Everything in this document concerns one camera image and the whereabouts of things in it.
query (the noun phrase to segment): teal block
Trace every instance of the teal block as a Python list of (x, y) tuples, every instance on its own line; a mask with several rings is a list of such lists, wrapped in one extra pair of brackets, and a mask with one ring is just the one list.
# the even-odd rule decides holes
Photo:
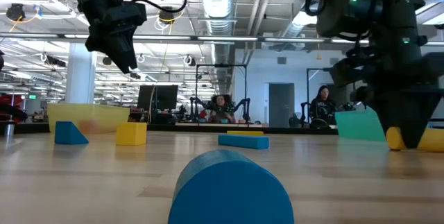
[(335, 114), (340, 137), (368, 141), (386, 141), (384, 130), (374, 110), (337, 112)]
[(70, 121), (55, 123), (54, 142), (56, 144), (88, 144), (88, 139)]
[(249, 137), (242, 135), (219, 135), (219, 145), (236, 146), (242, 148), (266, 149), (269, 146), (268, 137)]

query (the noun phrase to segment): blue toy block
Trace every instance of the blue toy block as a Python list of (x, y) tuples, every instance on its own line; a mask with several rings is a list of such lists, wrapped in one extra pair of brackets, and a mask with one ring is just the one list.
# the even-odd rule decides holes
[(180, 174), (168, 224), (294, 224), (279, 180), (241, 153), (213, 150)]
[(240, 135), (219, 135), (219, 145), (243, 148), (266, 149), (269, 146), (268, 137), (247, 137)]
[(58, 121), (55, 123), (56, 144), (88, 144), (88, 139), (70, 121)]

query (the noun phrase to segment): yellow cylinder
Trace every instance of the yellow cylinder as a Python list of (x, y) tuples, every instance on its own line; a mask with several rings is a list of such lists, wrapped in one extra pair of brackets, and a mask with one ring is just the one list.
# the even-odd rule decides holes
[[(398, 127), (391, 127), (386, 133), (387, 144), (390, 149), (407, 149)], [(418, 150), (444, 152), (444, 130), (426, 128), (417, 147)]]

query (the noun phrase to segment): metal frame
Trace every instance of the metal frame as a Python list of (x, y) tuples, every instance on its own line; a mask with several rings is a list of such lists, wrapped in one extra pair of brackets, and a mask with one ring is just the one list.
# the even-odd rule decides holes
[[(307, 81), (306, 81), (306, 83), (307, 83), (307, 103), (310, 103), (310, 79), (309, 79), (309, 77), (310, 77), (310, 71), (329, 71), (330, 70), (330, 68), (307, 68), (307, 71), (306, 71), (306, 75), (307, 75)], [(309, 116), (309, 108), (307, 108), (307, 123), (310, 123), (310, 121), (311, 121), (311, 119), (310, 119), (310, 116)]]
[[(87, 33), (0, 33), (0, 37), (24, 40), (59, 41), (59, 42), (85, 42), (89, 37)], [(207, 41), (223, 42), (268, 42), (268, 43), (324, 43), (324, 44), (355, 44), (355, 42), (308, 37), (253, 37), (253, 36), (195, 36), (195, 35), (134, 35), (134, 43), (179, 43), (200, 44)], [(444, 41), (431, 41), (425, 46), (444, 46)]]
[[(214, 68), (235, 68), (235, 67), (243, 67), (245, 69), (245, 84), (244, 84), (244, 100), (247, 100), (247, 65), (246, 64), (197, 64), (196, 65), (196, 98), (198, 98), (198, 75), (199, 75), (199, 67), (214, 67)], [(196, 111), (194, 114), (197, 113), (197, 101), (195, 101), (195, 107)], [(247, 109), (246, 107), (243, 108), (243, 114), (245, 115)]]

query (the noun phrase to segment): blue cylinder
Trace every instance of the blue cylinder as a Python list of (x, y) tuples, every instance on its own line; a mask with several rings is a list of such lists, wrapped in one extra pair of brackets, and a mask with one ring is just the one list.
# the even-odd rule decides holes
[(176, 183), (169, 224), (293, 224), (279, 180), (241, 153), (213, 150), (194, 158)]

